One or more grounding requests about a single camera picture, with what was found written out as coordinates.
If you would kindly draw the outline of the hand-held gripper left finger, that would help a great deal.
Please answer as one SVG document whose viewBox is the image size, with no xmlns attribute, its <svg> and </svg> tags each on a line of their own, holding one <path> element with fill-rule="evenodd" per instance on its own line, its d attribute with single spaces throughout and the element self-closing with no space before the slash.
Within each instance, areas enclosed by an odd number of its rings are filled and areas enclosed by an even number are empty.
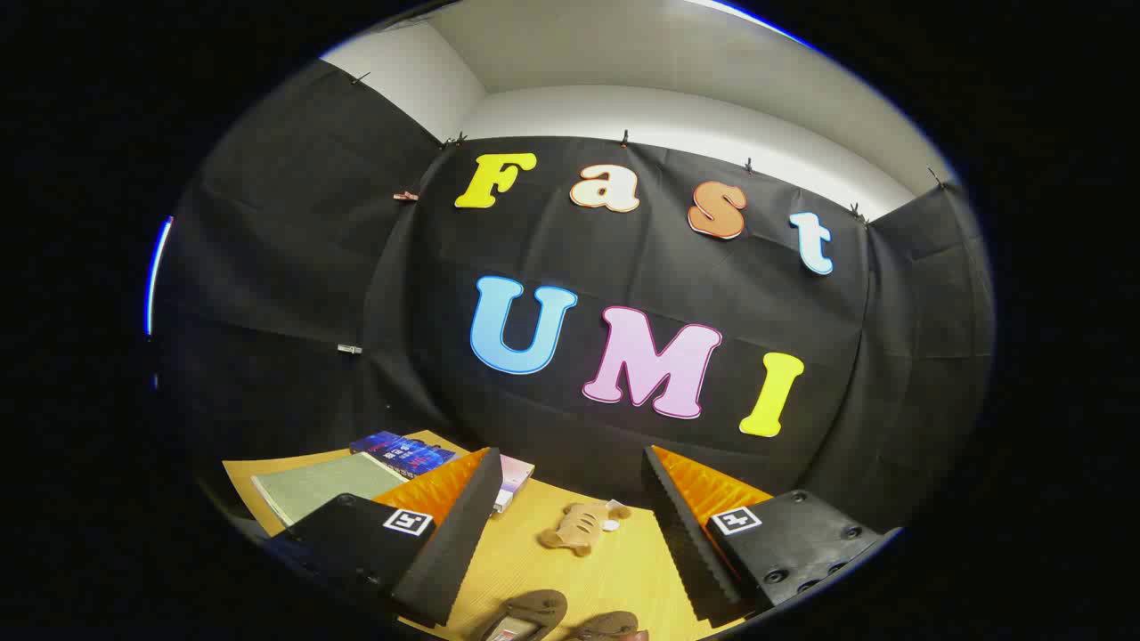
<svg viewBox="0 0 1140 641">
<path fill-rule="evenodd" d="M 443 626 L 500 482 L 500 451 L 482 448 L 375 498 L 339 492 L 267 547 L 302 579 L 376 620 Z"/>
</svg>

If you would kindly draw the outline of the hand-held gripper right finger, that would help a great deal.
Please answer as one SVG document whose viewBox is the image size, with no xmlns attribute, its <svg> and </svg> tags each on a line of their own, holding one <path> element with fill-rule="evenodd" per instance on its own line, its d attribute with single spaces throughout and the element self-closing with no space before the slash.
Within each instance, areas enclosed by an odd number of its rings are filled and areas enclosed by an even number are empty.
<svg viewBox="0 0 1140 641">
<path fill-rule="evenodd" d="M 656 445 L 644 451 L 642 479 L 689 602 L 716 628 L 798 605 L 899 536 L 814 492 L 769 495 Z"/>
</svg>

